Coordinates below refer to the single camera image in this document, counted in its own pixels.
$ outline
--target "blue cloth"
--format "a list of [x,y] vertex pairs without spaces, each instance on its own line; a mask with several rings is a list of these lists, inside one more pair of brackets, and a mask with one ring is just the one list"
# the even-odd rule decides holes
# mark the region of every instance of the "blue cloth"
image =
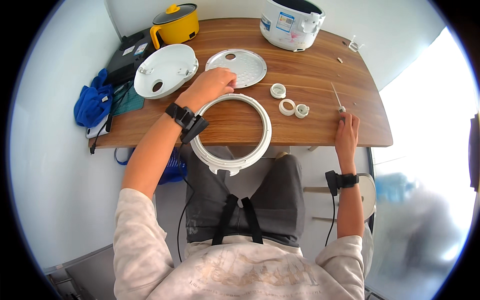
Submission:
[[107,78],[107,69],[101,69],[98,76],[92,80],[90,87],[84,85],[78,98],[73,114],[77,125],[92,128],[110,113],[113,98],[113,87],[111,84],[103,86]]
[[[167,166],[163,171],[162,177],[160,177],[159,185],[169,183],[169,182],[178,182],[182,181],[183,177],[180,174],[178,166],[178,150],[174,147],[170,159],[168,160]],[[185,177],[187,177],[187,165],[185,162],[180,159],[180,168]]]

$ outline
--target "screwdriver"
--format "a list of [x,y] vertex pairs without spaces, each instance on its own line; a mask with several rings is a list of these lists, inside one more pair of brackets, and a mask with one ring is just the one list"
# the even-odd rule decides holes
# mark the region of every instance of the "screwdriver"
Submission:
[[[346,112],[347,110],[345,109],[345,107],[342,106],[342,104],[340,103],[340,99],[338,99],[338,95],[336,93],[336,90],[335,90],[335,87],[333,86],[333,83],[330,82],[330,84],[332,85],[332,88],[333,88],[333,91],[335,92],[335,96],[336,96],[336,100],[338,101],[338,112],[341,113],[341,112]],[[340,119],[343,121],[343,123],[345,124],[345,118],[344,117],[340,117]]]

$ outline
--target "glass beaker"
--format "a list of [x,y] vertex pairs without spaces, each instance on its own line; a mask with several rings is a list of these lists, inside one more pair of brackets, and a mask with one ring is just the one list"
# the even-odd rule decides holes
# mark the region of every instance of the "glass beaker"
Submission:
[[353,52],[357,52],[360,48],[362,48],[362,46],[364,46],[365,44],[361,44],[360,46],[355,43],[353,41],[353,39],[350,41],[350,44],[348,45],[348,47],[350,48],[350,50],[352,50]]

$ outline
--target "small white ring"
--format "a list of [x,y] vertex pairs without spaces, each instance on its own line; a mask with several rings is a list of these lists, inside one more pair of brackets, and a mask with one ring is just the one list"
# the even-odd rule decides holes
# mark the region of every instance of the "small white ring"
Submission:
[[[292,105],[292,109],[291,110],[288,110],[285,108],[285,106],[283,106],[283,104],[287,102],[287,103],[290,103]],[[295,103],[290,100],[290,99],[283,99],[282,101],[280,101],[280,104],[278,104],[278,109],[280,110],[280,112],[286,116],[291,116],[295,113]]]
[[305,104],[298,104],[295,108],[295,116],[299,119],[303,119],[308,115],[310,107],[306,106]]
[[283,84],[273,84],[270,87],[270,94],[273,98],[281,99],[287,95],[287,88]]
[[197,111],[196,115],[203,115],[212,105],[225,100],[240,100],[247,102],[257,110],[264,126],[260,143],[250,154],[237,159],[221,159],[210,154],[202,145],[202,142],[200,142],[198,135],[191,141],[191,145],[193,152],[195,152],[201,161],[208,165],[210,171],[216,174],[218,170],[227,170],[230,172],[230,176],[233,176],[241,169],[253,165],[265,154],[270,144],[270,140],[272,139],[272,123],[262,105],[260,105],[255,99],[245,96],[244,94],[226,94],[220,96],[212,102],[205,104],[199,111]]

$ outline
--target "yellow lid knob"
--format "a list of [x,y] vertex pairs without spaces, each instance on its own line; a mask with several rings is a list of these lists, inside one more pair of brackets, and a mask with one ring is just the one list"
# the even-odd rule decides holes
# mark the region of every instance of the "yellow lid knob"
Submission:
[[178,12],[179,10],[180,10],[180,7],[178,7],[176,4],[172,4],[167,8],[165,12],[170,14],[170,13]]

